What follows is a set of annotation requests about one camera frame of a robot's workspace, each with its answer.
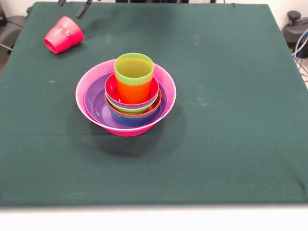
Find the green cup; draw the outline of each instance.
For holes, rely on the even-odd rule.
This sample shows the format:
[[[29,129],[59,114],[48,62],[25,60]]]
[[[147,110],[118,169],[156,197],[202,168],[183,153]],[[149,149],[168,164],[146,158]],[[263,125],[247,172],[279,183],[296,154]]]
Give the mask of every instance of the green cup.
[[[140,85],[152,80],[153,61],[140,53],[127,53],[115,61],[115,77],[126,84]]]

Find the pink cup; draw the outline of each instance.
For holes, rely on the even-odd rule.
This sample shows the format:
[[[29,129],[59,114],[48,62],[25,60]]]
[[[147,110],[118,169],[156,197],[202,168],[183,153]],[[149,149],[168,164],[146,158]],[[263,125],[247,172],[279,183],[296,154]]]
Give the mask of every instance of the pink cup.
[[[69,17],[62,17],[44,38],[46,46],[58,54],[76,46],[83,40],[83,33]]]

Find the wall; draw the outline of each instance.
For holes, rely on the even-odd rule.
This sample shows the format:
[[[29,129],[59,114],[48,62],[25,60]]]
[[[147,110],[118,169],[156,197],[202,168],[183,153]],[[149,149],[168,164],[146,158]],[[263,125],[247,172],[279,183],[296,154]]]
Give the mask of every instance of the wall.
[[[36,0],[0,0],[7,16],[26,15],[27,7],[31,6]],[[104,2],[115,2],[115,0],[102,0]],[[298,10],[302,16],[308,17],[308,0],[225,0],[226,3],[242,4],[268,4],[280,28],[288,22],[287,12],[289,10]],[[190,0],[191,3],[205,3],[209,0]],[[223,0],[217,0],[217,3],[223,3]]]

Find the green tablecloth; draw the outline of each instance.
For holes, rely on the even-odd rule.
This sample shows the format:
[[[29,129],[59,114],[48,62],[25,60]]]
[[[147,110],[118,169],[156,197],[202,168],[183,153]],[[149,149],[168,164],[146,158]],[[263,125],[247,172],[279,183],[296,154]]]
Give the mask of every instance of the green tablecloth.
[[[84,42],[52,54],[44,36],[80,6],[36,3],[0,77],[1,206],[308,201],[308,92],[267,5],[93,4]],[[122,138],[81,114],[75,89],[131,51],[178,95]]]

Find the orange cup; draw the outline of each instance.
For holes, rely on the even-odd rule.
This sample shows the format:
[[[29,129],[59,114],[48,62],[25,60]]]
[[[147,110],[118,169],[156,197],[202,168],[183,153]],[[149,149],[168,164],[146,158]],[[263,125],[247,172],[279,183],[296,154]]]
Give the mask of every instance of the orange cup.
[[[121,102],[127,104],[138,104],[147,101],[149,99],[151,82],[152,79],[143,84],[131,85],[123,83],[121,80],[116,78]]]

